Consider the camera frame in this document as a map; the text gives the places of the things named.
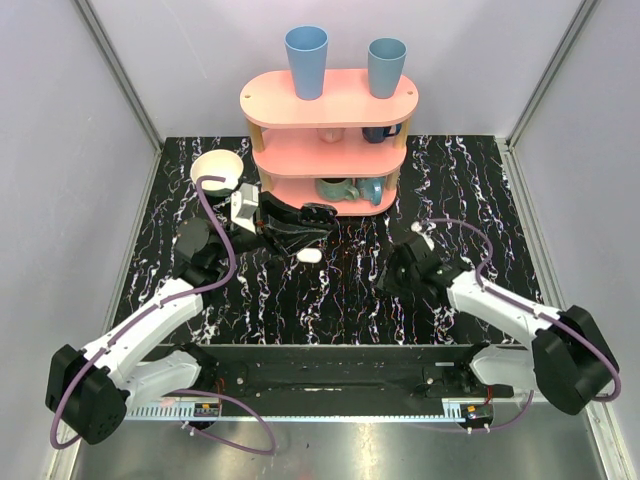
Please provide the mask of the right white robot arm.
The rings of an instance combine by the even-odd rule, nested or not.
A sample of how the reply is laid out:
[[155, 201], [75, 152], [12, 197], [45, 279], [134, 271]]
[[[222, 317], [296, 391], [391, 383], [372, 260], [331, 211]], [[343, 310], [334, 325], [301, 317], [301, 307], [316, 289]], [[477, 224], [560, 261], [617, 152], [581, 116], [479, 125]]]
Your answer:
[[462, 261], [442, 260], [420, 234], [394, 246], [377, 287], [469, 314], [519, 343], [518, 348], [477, 348], [453, 374], [463, 395], [510, 386], [539, 392], [556, 409], [576, 415], [606, 386], [621, 389], [618, 362], [587, 310], [577, 305], [559, 310], [527, 300]]

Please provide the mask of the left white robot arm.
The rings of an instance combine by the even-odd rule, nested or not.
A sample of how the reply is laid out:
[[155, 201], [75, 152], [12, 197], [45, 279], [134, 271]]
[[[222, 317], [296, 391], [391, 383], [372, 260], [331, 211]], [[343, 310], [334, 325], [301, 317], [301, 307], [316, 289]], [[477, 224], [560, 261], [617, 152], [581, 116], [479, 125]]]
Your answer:
[[66, 344], [50, 363], [45, 405], [54, 414], [50, 442], [63, 448], [65, 423], [90, 445], [109, 436], [135, 408], [189, 390], [196, 396], [221, 386], [217, 359], [203, 348], [174, 346], [156, 361], [146, 356], [180, 325], [203, 312], [234, 275], [238, 255], [266, 249], [292, 256], [325, 239], [337, 227], [334, 207], [292, 207], [270, 192], [254, 195], [249, 224], [223, 227], [209, 204], [206, 217], [183, 221], [174, 244], [174, 273], [158, 293], [126, 320], [80, 349]]

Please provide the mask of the white earbuds charging case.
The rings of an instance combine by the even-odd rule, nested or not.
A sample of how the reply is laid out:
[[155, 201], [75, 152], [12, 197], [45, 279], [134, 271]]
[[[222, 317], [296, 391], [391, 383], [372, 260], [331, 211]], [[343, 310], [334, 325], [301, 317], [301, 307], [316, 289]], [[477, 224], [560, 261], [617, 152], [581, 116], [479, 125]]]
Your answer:
[[299, 262], [317, 264], [322, 258], [322, 251], [318, 248], [304, 248], [296, 253], [296, 258]]

